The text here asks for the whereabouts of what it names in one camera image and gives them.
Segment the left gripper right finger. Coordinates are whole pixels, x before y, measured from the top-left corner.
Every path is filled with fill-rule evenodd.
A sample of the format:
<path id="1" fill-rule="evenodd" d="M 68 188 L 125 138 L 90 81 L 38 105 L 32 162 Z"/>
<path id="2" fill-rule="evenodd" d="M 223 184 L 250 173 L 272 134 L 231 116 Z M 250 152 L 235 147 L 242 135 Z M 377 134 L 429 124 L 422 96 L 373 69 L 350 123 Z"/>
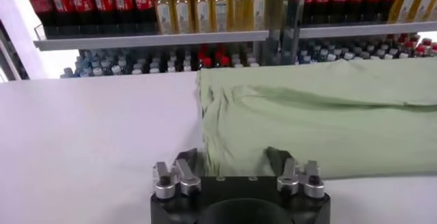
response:
<path id="1" fill-rule="evenodd" d="M 277 190 L 289 195 L 303 193 L 312 199 L 325 196 L 325 185 L 316 160 L 307 161 L 301 170 L 298 161 L 286 150 L 267 147 L 265 154 L 277 177 Z"/>

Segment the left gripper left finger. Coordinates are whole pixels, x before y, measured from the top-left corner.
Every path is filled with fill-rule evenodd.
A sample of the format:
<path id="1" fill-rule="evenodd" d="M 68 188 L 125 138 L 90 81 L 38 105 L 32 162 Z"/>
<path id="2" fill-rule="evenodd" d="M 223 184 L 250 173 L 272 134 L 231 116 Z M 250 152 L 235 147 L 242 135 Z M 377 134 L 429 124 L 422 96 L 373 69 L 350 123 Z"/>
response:
<path id="1" fill-rule="evenodd" d="M 153 166 L 153 194 L 157 200 L 174 200 L 179 197 L 199 200 L 202 193 L 202 179 L 197 173 L 199 151 L 192 148 L 180 152 L 172 166 L 158 161 Z"/>

